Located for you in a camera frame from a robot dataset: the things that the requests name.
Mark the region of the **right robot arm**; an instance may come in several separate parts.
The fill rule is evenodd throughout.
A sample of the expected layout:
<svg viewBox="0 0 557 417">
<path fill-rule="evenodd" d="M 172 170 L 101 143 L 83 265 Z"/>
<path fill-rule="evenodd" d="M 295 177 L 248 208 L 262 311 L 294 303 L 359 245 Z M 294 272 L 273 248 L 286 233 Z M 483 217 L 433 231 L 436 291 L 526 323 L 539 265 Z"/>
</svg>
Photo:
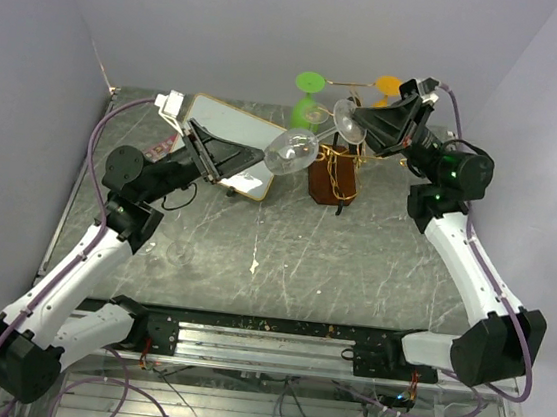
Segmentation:
<svg viewBox="0 0 557 417">
<path fill-rule="evenodd" d="M 459 336 L 409 332 L 384 352 L 382 365 L 395 379 L 418 365 L 433 367 L 520 403 L 530 397 L 547 323 L 503 282 L 474 230 L 470 205 L 484 198 L 493 159 L 462 137 L 439 139 L 427 126 L 442 87 L 434 78 L 409 79 L 398 85 L 399 100 L 392 105 L 357 107 L 350 116 L 378 158 L 400 154 L 421 178 L 409 191 L 407 212 L 442 258 L 469 323 Z"/>
</svg>

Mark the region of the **clear wine glass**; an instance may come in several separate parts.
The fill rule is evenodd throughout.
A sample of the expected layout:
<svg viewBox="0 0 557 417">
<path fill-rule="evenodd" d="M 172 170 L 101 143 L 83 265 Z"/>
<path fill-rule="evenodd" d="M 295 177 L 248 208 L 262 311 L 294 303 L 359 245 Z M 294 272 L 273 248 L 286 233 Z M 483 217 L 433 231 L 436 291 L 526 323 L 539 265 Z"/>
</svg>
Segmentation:
<svg viewBox="0 0 557 417">
<path fill-rule="evenodd" d="M 287 175 L 308 168 L 319 156 L 321 140 L 338 134 L 349 145 L 365 142 L 367 131 L 352 116 L 359 106 L 354 100 L 341 99 L 333 106 L 333 127 L 321 133 L 308 129 L 289 129 L 281 133 L 264 149 L 265 167 L 273 175 Z"/>
<path fill-rule="evenodd" d="M 175 240 L 167 247 L 165 256 L 172 265 L 188 265 L 195 257 L 194 246 L 188 241 Z"/>
<path fill-rule="evenodd" d="M 301 116 L 304 121 L 303 127 L 315 133 L 319 130 L 319 126 L 329 119 L 330 113 L 320 103 L 310 103 L 302 109 Z"/>
<path fill-rule="evenodd" d="M 140 254 L 143 255 L 143 256 L 149 256 L 149 255 L 153 256 L 155 254 L 156 246 L 157 246 L 157 243 L 151 241 L 148 244 L 146 244 L 144 247 L 142 247 L 142 250 L 140 251 Z"/>
</svg>

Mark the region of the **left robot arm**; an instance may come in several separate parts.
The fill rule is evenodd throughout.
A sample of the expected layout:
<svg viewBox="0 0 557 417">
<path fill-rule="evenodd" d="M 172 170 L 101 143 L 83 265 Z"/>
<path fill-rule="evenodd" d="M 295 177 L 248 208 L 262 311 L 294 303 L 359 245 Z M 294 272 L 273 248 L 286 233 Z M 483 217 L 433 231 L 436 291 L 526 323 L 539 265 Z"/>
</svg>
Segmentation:
<svg viewBox="0 0 557 417">
<path fill-rule="evenodd" d="M 97 349 L 140 347 L 149 315 L 131 298 L 114 297 L 80 319 L 73 312 L 152 237 L 163 219 L 155 201 L 200 178 L 230 178 L 264 158 L 262 150 L 216 137 L 195 119 L 180 134 L 182 147 L 155 162 L 132 146 L 112 150 L 100 216 L 49 274 L 0 313 L 0 387 L 15 400 L 38 400 L 60 373 Z"/>
</svg>

